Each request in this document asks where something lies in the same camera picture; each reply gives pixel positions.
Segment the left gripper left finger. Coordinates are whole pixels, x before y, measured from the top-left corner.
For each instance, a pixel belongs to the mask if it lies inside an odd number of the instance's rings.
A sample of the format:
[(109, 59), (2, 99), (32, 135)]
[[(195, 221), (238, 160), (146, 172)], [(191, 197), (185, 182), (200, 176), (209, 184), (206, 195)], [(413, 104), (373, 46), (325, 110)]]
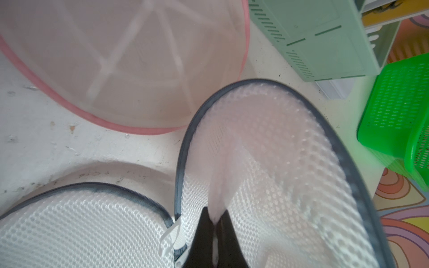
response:
[(213, 267), (213, 235), (214, 225), (210, 219), (208, 208), (202, 209), (197, 229), (194, 235), (184, 268)]

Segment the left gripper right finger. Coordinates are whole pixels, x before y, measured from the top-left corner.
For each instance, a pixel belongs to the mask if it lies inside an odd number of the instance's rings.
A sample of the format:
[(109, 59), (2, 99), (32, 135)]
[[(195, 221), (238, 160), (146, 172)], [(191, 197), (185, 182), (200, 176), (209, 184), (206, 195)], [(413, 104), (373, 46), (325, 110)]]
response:
[(230, 214), (226, 210), (216, 224), (218, 268), (249, 268), (241, 251)]

